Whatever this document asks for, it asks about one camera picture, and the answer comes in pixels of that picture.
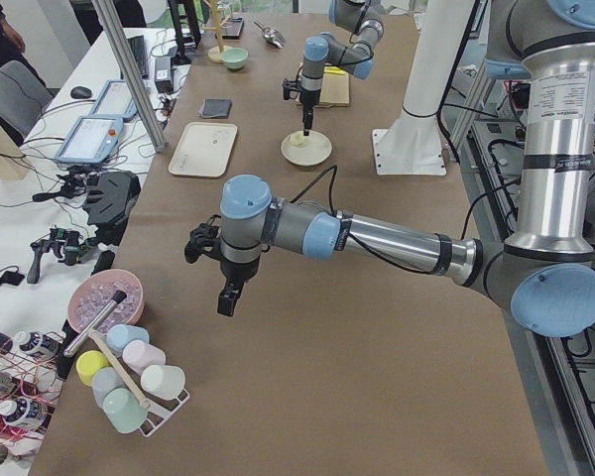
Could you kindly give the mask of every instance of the person's hand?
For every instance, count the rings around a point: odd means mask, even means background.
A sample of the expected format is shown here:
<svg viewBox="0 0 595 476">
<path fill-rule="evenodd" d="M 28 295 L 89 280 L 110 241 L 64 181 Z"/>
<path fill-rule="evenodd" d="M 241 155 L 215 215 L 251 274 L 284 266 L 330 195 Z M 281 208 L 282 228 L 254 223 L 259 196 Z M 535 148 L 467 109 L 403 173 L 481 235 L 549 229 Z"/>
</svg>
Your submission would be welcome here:
<svg viewBox="0 0 595 476">
<path fill-rule="evenodd" d="M 2 19 L 0 25 L 2 25 L 2 31 L 5 36 L 13 42 L 20 53 L 23 53 L 27 49 L 27 46 L 24 44 L 22 36 L 5 19 Z"/>
</svg>

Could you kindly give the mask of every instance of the green bowl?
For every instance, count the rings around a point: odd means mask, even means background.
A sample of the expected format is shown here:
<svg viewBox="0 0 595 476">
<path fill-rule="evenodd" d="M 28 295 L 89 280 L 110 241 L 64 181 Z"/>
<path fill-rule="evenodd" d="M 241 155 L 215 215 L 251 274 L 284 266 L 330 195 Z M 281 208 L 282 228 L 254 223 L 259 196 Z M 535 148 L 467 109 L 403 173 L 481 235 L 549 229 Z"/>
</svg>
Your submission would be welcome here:
<svg viewBox="0 0 595 476">
<path fill-rule="evenodd" d="M 247 63 L 249 52 L 244 48 L 230 48 L 222 52 L 220 58 L 227 69 L 236 70 Z"/>
</svg>

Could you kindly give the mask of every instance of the metal scoop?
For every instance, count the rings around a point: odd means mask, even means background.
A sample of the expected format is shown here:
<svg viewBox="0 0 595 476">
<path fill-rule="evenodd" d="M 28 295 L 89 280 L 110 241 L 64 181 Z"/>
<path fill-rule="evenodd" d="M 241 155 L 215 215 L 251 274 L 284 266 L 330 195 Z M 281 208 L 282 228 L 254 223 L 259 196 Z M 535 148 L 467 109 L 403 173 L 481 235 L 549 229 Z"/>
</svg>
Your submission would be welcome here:
<svg viewBox="0 0 595 476">
<path fill-rule="evenodd" d="M 276 48 L 281 48 L 285 45 L 285 37 L 282 36 L 279 30 L 273 27 L 264 27 L 260 23 L 254 21 L 256 26 L 262 30 L 262 38 L 265 39 L 269 45 L 273 45 Z"/>
</svg>

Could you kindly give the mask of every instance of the computer mouse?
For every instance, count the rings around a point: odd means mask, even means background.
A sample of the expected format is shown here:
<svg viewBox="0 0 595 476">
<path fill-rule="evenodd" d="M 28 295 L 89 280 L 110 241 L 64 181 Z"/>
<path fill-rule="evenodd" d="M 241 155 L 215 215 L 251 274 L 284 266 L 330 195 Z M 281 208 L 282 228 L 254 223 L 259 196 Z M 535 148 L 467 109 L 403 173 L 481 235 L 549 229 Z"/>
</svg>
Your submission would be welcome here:
<svg viewBox="0 0 595 476">
<path fill-rule="evenodd" d="M 86 86 L 76 86 L 70 90 L 70 97 L 73 99 L 88 99 L 92 97 L 92 91 Z"/>
</svg>

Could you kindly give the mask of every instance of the pink bowl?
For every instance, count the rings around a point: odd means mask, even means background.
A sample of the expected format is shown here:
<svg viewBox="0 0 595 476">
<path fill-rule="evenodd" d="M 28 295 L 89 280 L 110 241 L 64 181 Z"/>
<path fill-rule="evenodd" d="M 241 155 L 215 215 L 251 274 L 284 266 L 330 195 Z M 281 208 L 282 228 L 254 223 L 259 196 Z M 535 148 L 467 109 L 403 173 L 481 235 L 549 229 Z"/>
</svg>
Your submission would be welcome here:
<svg viewBox="0 0 595 476">
<path fill-rule="evenodd" d="M 139 278 L 125 270 L 105 270 L 84 281 L 70 297 L 70 327 L 81 332 L 117 290 L 126 293 L 127 297 L 99 324 L 97 330 L 106 333 L 115 324 L 136 323 L 145 303 Z"/>
</svg>

